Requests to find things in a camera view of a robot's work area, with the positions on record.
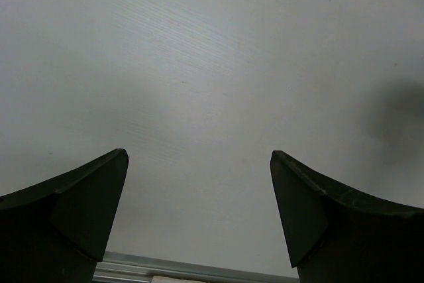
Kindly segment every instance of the metal rail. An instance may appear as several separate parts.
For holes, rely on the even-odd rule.
[[[97,264],[93,281],[104,283],[151,283],[153,276],[210,283],[299,283],[297,278],[108,252],[106,252],[103,262]]]

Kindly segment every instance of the wood grain texture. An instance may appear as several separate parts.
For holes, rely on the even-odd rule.
[[[1,192],[125,148],[110,251],[295,276],[274,149],[424,206],[424,165],[364,128],[382,80],[424,81],[423,4],[0,0]]]

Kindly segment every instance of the white surface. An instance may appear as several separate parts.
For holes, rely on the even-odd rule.
[[[368,123],[385,81],[424,81],[423,8],[0,0],[1,192],[123,147],[131,161],[110,251],[295,276],[269,173],[274,149],[362,190],[387,176],[375,194],[424,206],[415,178],[424,164],[389,172],[380,155],[393,145]],[[403,122],[399,152],[423,135]],[[419,143],[405,159],[415,155]]]

